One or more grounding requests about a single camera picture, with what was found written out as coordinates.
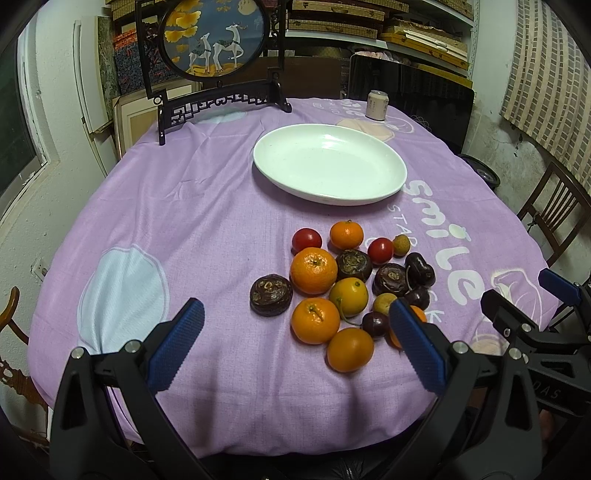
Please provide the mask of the dark cherry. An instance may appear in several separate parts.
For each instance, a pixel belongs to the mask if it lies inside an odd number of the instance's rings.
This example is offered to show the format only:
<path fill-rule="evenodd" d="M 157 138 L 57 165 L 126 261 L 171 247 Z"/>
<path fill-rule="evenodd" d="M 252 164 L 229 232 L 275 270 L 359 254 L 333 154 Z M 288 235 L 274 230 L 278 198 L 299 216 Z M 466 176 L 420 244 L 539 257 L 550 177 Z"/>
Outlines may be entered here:
<path fill-rule="evenodd" d="M 390 330 L 390 320 L 379 311 L 370 311 L 362 320 L 362 329 L 376 339 L 386 336 Z"/>

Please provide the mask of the small yellow fruit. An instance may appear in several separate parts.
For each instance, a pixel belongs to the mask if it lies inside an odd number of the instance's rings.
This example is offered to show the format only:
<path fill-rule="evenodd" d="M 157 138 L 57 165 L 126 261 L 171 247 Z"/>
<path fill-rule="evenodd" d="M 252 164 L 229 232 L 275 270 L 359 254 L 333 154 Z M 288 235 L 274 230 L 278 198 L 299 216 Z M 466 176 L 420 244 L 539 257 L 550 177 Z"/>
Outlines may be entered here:
<path fill-rule="evenodd" d="M 385 316 L 389 316 L 390 306 L 398 297 L 391 293 L 383 293 L 375 298 L 373 310 Z"/>

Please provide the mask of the smooth orange bottom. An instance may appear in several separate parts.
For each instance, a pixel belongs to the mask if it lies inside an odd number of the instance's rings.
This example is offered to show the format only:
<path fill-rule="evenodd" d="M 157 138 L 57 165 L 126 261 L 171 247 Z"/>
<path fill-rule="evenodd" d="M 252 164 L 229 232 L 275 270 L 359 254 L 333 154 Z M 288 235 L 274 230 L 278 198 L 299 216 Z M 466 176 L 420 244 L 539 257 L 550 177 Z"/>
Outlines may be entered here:
<path fill-rule="evenodd" d="M 327 360 L 329 367 L 339 373 L 353 373 L 370 362 L 375 342 L 360 328 L 339 330 L 329 342 Z"/>

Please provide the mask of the dark heart-shaped chestnut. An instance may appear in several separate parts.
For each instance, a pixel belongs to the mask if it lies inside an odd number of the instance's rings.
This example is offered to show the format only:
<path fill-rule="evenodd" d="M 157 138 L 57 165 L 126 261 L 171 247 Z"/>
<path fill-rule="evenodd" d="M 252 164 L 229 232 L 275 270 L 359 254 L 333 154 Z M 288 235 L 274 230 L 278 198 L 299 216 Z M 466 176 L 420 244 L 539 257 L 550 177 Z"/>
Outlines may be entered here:
<path fill-rule="evenodd" d="M 430 288 L 436 282 L 434 268 L 420 253 L 409 253 L 405 260 L 405 268 L 406 279 L 410 290 L 419 287 Z"/>

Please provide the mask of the small yellow-green loquat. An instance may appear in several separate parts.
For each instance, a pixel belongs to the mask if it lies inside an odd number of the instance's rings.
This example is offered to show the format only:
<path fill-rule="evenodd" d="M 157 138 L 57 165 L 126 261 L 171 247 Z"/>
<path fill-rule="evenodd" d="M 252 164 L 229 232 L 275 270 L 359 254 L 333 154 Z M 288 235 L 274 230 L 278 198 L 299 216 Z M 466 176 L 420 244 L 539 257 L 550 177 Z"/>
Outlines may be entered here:
<path fill-rule="evenodd" d="M 393 241 L 393 256 L 396 258 L 405 257 L 411 250 L 411 241 L 405 234 L 397 235 Z"/>

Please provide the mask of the red tomato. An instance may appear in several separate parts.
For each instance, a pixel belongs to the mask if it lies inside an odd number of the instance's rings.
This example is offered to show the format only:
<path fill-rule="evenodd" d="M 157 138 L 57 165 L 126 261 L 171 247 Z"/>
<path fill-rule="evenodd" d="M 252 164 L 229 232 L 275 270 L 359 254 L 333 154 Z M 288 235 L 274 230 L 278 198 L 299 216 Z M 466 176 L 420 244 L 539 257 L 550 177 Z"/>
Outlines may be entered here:
<path fill-rule="evenodd" d="M 367 253 L 374 265 L 384 265 L 389 263 L 394 255 L 392 240 L 386 237 L 376 238 L 370 243 Z"/>
<path fill-rule="evenodd" d="M 291 248 L 294 253 L 301 252 L 305 248 L 321 248 L 322 236 L 311 228 L 301 228 L 294 233 L 291 239 Z"/>

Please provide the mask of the large mandarin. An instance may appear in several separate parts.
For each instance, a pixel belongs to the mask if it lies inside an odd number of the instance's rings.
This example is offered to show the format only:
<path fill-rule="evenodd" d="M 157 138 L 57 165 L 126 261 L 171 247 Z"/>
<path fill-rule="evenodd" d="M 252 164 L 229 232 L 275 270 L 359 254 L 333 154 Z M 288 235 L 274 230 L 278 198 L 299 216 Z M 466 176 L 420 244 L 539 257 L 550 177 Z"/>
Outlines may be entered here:
<path fill-rule="evenodd" d="M 320 296 L 332 288 L 338 277 L 338 265 L 332 254 L 322 248 L 308 247 L 298 252 L 290 265 L 290 279 L 302 294 Z"/>

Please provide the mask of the small mandarin top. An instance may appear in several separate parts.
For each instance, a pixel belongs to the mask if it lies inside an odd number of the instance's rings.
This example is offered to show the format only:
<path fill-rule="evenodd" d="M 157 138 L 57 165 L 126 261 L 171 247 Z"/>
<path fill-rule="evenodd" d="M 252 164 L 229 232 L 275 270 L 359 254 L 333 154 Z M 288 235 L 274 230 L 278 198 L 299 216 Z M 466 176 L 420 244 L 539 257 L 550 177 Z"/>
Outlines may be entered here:
<path fill-rule="evenodd" d="M 338 250 L 356 249 L 363 243 L 364 238 L 362 226 L 352 220 L 339 221 L 329 230 L 329 240 Z"/>

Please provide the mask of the yellow orange with stem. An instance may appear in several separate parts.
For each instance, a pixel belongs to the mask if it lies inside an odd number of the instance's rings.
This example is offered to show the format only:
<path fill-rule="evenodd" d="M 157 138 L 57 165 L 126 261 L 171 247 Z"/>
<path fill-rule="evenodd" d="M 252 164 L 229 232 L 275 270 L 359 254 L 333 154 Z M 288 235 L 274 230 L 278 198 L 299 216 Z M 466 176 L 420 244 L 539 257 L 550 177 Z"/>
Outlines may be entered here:
<path fill-rule="evenodd" d="M 349 320 L 365 310 L 369 303 L 366 284 L 355 277 L 339 280 L 329 293 L 329 300 L 337 307 L 342 319 Z"/>

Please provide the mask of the wooden chair right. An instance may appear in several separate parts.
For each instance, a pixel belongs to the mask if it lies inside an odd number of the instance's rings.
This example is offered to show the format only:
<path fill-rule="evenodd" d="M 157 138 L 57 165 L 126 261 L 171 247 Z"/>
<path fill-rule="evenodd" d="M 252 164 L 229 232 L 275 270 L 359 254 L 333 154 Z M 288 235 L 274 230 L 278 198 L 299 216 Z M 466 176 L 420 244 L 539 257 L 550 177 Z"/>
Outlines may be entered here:
<path fill-rule="evenodd" d="M 536 202 L 550 188 L 552 179 L 556 180 L 556 184 L 544 206 L 538 208 Z M 561 236 L 559 229 L 573 213 L 578 214 L 574 225 L 566 235 Z M 517 217 L 519 220 L 526 217 L 530 219 L 528 231 L 532 227 L 539 228 L 551 248 L 551 255 L 546 262 L 552 267 L 590 220 L 590 195 L 564 165 L 552 161 Z"/>

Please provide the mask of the purple printed tablecloth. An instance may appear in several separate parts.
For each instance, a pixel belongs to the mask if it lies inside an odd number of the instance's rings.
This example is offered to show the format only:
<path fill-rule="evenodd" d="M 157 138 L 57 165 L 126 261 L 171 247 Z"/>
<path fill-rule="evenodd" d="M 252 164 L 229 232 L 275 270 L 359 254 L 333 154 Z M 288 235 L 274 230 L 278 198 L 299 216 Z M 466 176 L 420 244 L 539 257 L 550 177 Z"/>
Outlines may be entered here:
<path fill-rule="evenodd" d="M 370 363 L 342 375 L 290 318 L 252 312 L 260 276 L 290 270 L 302 227 L 327 234 L 358 222 L 367 239 L 406 234 L 436 272 L 426 316 L 451 340 L 503 350 L 480 307 L 496 290 L 538 326 L 558 302 L 540 288 L 546 263 L 515 214 L 446 144 L 397 109 L 371 122 L 363 103 L 295 99 L 293 110 L 231 105 L 159 140 L 150 129 L 90 198 L 58 249 L 33 314 L 28 366 L 48 403 L 70 352 L 114 352 L 171 319 L 189 298 L 204 330 L 158 401 L 193 453 L 281 455 L 355 449 L 402 433 L 432 395 L 408 358 L 379 341 Z M 290 124 L 362 130 L 404 159 L 388 201 L 334 208 L 276 188 L 254 169 L 264 134 Z"/>

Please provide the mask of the white oval plate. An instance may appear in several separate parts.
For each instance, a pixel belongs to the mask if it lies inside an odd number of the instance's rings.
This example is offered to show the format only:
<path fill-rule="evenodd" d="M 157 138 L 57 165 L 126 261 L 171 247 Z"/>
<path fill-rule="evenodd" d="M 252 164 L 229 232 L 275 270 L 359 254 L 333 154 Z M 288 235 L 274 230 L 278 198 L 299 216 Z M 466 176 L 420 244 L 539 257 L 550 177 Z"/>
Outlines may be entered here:
<path fill-rule="evenodd" d="M 332 206 L 363 206 L 397 194 L 407 181 L 401 155 L 384 141 L 351 128 L 297 124 L 257 140 L 253 164 L 295 197 Z"/>

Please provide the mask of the window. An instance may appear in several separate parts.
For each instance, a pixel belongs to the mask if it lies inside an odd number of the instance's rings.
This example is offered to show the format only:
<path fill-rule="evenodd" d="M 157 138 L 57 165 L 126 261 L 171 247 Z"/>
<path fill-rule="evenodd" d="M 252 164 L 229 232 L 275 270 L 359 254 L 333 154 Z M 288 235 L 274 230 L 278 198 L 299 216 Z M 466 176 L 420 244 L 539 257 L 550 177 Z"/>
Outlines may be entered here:
<path fill-rule="evenodd" d="M 35 24 L 1 53 L 1 213 L 5 214 L 48 161 L 40 134 L 44 120 L 38 89 Z"/>

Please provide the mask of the pink beverage can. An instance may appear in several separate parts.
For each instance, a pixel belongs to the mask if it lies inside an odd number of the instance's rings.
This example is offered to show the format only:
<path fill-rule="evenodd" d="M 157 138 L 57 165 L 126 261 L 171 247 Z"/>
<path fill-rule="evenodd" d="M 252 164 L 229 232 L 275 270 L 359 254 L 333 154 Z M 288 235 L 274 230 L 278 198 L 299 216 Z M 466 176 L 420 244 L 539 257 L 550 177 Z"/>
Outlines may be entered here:
<path fill-rule="evenodd" d="M 380 90 L 370 90 L 367 100 L 366 116 L 370 120 L 385 121 L 389 105 L 389 95 Z"/>

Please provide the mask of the shelf with stacked boards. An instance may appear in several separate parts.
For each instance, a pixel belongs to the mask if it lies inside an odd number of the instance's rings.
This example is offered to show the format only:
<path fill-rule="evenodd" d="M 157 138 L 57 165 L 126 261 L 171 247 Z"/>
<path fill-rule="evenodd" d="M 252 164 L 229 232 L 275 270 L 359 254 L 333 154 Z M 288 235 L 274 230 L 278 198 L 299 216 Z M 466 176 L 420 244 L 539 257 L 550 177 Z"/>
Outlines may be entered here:
<path fill-rule="evenodd" d="M 114 51 L 125 69 L 130 51 L 137 48 L 134 3 L 108 1 L 115 25 Z M 467 1 L 285 1 L 287 3 L 286 57 L 291 41 L 314 41 L 318 47 L 339 43 L 353 48 L 393 51 L 424 58 L 429 63 L 466 75 L 470 66 L 473 6 Z M 154 65 L 152 82 L 179 77 L 149 47 Z"/>

